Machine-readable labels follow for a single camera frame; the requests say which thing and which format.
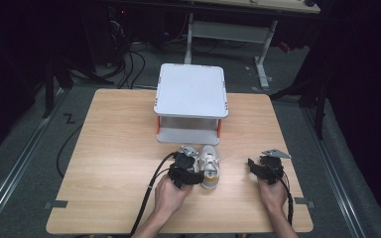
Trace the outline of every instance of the hand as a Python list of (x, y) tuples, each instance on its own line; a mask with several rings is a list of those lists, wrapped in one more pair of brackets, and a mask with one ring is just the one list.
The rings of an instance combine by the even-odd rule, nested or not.
[(279, 182), (267, 184), (258, 179), (261, 188), (261, 200), (267, 208), (272, 225), (279, 238), (297, 238), (298, 235), (286, 219), (283, 210), (284, 202), (287, 200), (287, 191)]
[(283, 210), (283, 205), (287, 200), (287, 192), (284, 186), (279, 182), (267, 184), (264, 180), (258, 179), (261, 188), (261, 200), (269, 212)]
[(191, 192), (192, 185), (178, 189), (168, 176), (163, 176), (156, 187), (156, 207), (133, 238), (156, 237), (170, 217), (181, 208)]
[(191, 189), (192, 185), (185, 185), (182, 189), (178, 189), (169, 176), (164, 175), (156, 187), (156, 207), (154, 212), (170, 218), (181, 208)]

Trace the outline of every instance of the metal rail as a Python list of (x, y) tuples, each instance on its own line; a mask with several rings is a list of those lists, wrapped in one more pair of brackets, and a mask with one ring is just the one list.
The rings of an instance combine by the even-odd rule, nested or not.
[(55, 114), (55, 111), (62, 104), (62, 102), (66, 99), (67, 91), (66, 89), (60, 89), (57, 93), (57, 103), (54, 110), (49, 114), (48, 117), (44, 118), (43, 121), (39, 124), (36, 131), (33, 133), (33, 136), (30, 138), (27, 146), (24, 148), (20, 157), (18, 158), (16, 164), (14, 165), (11, 172), (6, 177), (5, 181), (0, 187), (0, 213), (4, 209), (5, 204), (11, 197), (12, 192), (17, 187), (18, 182), (24, 174), (27, 166), (29, 165), (31, 159), (34, 156), (37, 145), (39, 144), (46, 128), (49, 125), (50, 120)]
[(332, 159), (330, 158), (329, 152), (327, 151), (326, 145), (323, 140), (318, 138), (317, 131), (315, 129), (315, 118), (309, 108), (302, 108), (302, 113), (305, 119), (308, 121), (308, 125), (312, 135), (315, 137), (317, 147), (321, 153), (321, 161), (323, 162), (324, 170), (326, 176), (329, 179), (330, 186), (335, 195), (336, 201), (338, 202), (339, 208), (341, 209), (342, 215), (344, 216), (345, 222), (348, 229), (351, 232), (352, 237), (366, 237), (363, 228), (361, 227), (360, 221), (357, 218), (354, 207), (352, 205), (351, 199), (349, 198), (345, 188), (339, 179), (338, 173), (332, 164)]

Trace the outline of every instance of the black cable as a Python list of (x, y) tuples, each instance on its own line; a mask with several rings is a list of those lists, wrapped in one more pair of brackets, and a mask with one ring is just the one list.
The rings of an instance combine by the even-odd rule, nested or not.
[(135, 81), (137, 80), (137, 78), (138, 78), (138, 76), (141, 74), (141, 72), (144, 70), (144, 67), (145, 67), (145, 59), (144, 59), (143, 56), (141, 56), (141, 55), (138, 54), (138, 53), (135, 53), (135, 52), (130, 52), (130, 53), (131, 53), (131, 54), (135, 54), (135, 55), (137, 55), (137, 56), (140, 57), (141, 60), (142, 60), (142, 67), (141, 67), (141, 69), (139, 70), (138, 74), (135, 75), (134, 79), (132, 79), (132, 81), (131, 81), (130, 89), (133, 89)]
[(200, 50), (196, 49), (194, 46), (192, 46), (192, 49), (195, 52), (197, 52), (197, 53), (210, 53), (210, 52), (212, 52), (213, 50), (216, 49), (217, 44), (218, 44), (218, 40), (213, 40), (213, 46), (211, 47), (211, 49), (209, 49), (207, 51), (200, 51)]
[[(187, 43), (186, 43), (186, 42), (183, 43), (184, 40), (186, 40), (186, 38), (177, 40), (177, 41), (175, 41), (175, 42), (173, 42), (173, 43), (165, 44), (165, 46), (166, 46), (167, 48), (174, 49), (174, 50), (177, 50), (177, 49), (183, 49), (183, 48), (185, 48), (185, 47), (187, 46)], [(171, 45), (177, 45), (177, 44), (180, 44), (180, 46), (179, 46), (179, 47), (172, 47), (172, 46), (171, 46)]]
[(163, 166), (163, 164), (165, 163), (165, 161), (172, 157), (176, 152), (172, 152), (172, 153), (169, 153), (159, 164), (159, 166), (157, 167), (156, 171), (154, 172), (154, 175), (153, 177), (151, 178), (151, 181), (150, 183), (148, 184), (148, 188), (147, 188), (147, 191), (145, 192), (145, 196), (144, 196), (144, 199), (142, 201), (142, 204), (141, 204), (141, 208), (139, 210), (139, 213), (138, 213), (138, 216), (137, 216), (137, 219), (135, 220), (135, 224), (134, 226), (132, 227), (132, 230), (131, 230), (131, 233), (130, 233), (130, 236), (132, 237), (134, 234), (135, 234), (135, 231), (139, 225), (139, 222), (141, 220), (141, 217), (142, 217), (142, 214), (144, 214), (144, 210), (145, 210), (145, 206), (147, 205), (147, 201), (148, 201), (148, 198), (150, 197), (150, 193), (151, 193), (151, 190), (153, 189), (153, 185), (154, 185), (154, 182), (156, 181), (156, 178), (157, 176), (159, 175), (159, 170), (160, 168)]
[(64, 141), (62, 147), (60, 148), (59, 152), (58, 152), (58, 156), (57, 156), (57, 170), (58, 170), (58, 174), (60, 174), (60, 176), (62, 177), (62, 179), (64, 178), (64, 174), (62, 173), (62, 170), (61, 170), (61, 167), (60, 167), (60, 160), (61, 160), (61, 153), (62, 151), (64, 150), (64, 147), (66, 146), (67, 142), (72, 138), (73, 135), (75, 135), (76, 132), (79, 131), (79, 129), (81, 129), (81, 127), (83, 126), (80, 125), (78, 128), (76, 128), (71, 134), (70, 136), (66, 139), (66, 141)]
[(131, 59), (131, 70), (129, 71), (129, 73), (127, 74), (126, 77), (124, 77), (122, 80), (119, 81), (119, 84), (117, 86), (117, 89), (120, 89), (123, 87), (123, 85), (126, 83), (128, 83), (128, 78), (131, 76), (132, 74), (132, 71), (134, 70), (134, 61), (132, 59), (132, 55), (131, 55), (131, 52), (128, 52), (129, 54), (129, 58)]
[(166, 171), (169, 171), (169, 170), (170, 170), (170, 168), (167, 168), (167, 169), (165, 169), (165, 170), (160, 171), (160, 172), (156, 175), (156, 178), (157, 178), (159, 175), (161, 175), (162, 173), (164, 173), (164, 172), (166, 172)]
[(292, 194), (290, 193), (290, 182), (288, 180), (287, 174), (283, 172), (284, 175), (286, 175), (287, 182), (288, 182), (289, 186), (286, 186), (283, 179), (280, 178), (277, 175), (277, 173), (275, 173), (275, 171), (271, 168), (271, 166), (268, 164), (268, 162), (265, 162), (265, 164), (268, 166), (268, 168), (271, 170), (271, 172), (275, 175), (275, 177), (281, 182), (281, 184), (283, 185), (284, 189), (287, 192), (287, 199), (289, 200), (288, 201), (289, 202), (289, 214), (287, 215), (287, 220), (289, 221), (290, 225), (292, 225), (293, 224), (293, 213), (294, 213), (293, 197), (292, 197)]
[(123, 76), (119, 79), (119, 82), (117, 83), (117, 86), (116, 86), (117, 89), (119, 89), (120, 86), (123, 84), (123, 80), (125, 79), (126, 74), (127, 74), (127, 70), (126, 70), (126, 66), (125, 66), (125, 68), (123, 69)]
[[(117, 55), (119, 55), (119, 52), (121, 52), (123, 49), (122, 48), (118, 48), (116, 51), (115, 51), (115, 55), (117, 56)], [(114, 76), (114, 75), (117, 75), (117, 74), (119, 74), (124, 68), (125, 68), (125, 63), (124, 63), (124, 60), (123, 60), (123, 58), (121, 58), (121, 60), (120, 60), (120, 62), (118, 63), (118, 65), (117, 65), (117, 67), (113, 70), (113, 71), (111, 71), (111, 72), (108, 72), (108, 73), (106, 73), (106, 74), (104, 74), (104, 75), (97, 75), (96, 73), (96, 75), (99, 77), (99, 78), (101, 78), (101, 79), (107, 79), (107, 78), (109, 78), (109, 77), (112, 77), (112, 76)], [(81, 75), (78, 75), (78, 74), (76, 74), (76, 73), (74, 73), (73, 71), (69, 71), (69, 74), (72, 76), (72, 77), (74, 77), (74, 78), (77, 78), (77, 79), (81, 79), (81, 80), (91, 80), (91, 78), (90, 77), (88, 77), (88, 76), (81, 76)]]

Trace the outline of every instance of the white shelf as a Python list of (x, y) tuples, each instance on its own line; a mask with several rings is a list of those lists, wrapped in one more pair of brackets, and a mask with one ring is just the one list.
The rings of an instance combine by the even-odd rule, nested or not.
[(159, 116), (158, 141), (217, 145), (219, 121), (228, 115), (222, 68), (163, 64), (154, 111)]

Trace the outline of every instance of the floor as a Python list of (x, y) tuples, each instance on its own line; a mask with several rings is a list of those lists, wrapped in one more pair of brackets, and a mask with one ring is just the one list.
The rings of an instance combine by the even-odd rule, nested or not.
[[(162, 50), (143, 43), (136, 43), (131, 49), (134, 53), (125, 57), (126, 71), (131, 74), (124, 87), (133, 85), (134, 89), (155, 89), (160, 65), (182, 63), (185, 58), (181, 41), (167, 44)], [(218, 42), (213, 45), (210, 41), (200, 41), (194, 45), (192, 63), (223, 67), (229, 92), (272, 94), (292, 85), (309, 49), (284, 53), (271, 48), (264, 63), (267, 75), (271, 76), (267, 90), (260, 87), (254, 67), (253, 57), (257, 53), (259, 46), (253, 44)], [(104, 66), (97, 68), (99, 74), (110, 70), (112, 68)], [(76, 131), (86, 116), (95, 90), (115, 89), (127, 75), (126, 71), (110, 77), (112, 85), (75, 79), (71, 90), (59, 90), (56, 108), (47, 119), (42, 118), (45, 91), (42, 88), (38, 92), (36, 104), (13, 126), (0, 147), (0, 237), (76, 236), (52, 235), (46, 231), (51, 212), (46, 205), (55, 199), (62, 182), (57, 161), (64, 171), (74, 149)], [(297, 99), (297, 96), (285, 96), (273, 101), (273, 105), (289, 152), (294, 157), (300, 184), (311, 202), (315, 228), (300, 237), (381, 237), (379, 205), (346, 147), (331, 106), (326, 104), (323, 140), (319, 140), (312, 129), (315, 109), (300, 108)], [(187, 237), (231, 238), (235, 234), (188, 234)], [(250, 237), (275, 235), (253, 234)]]

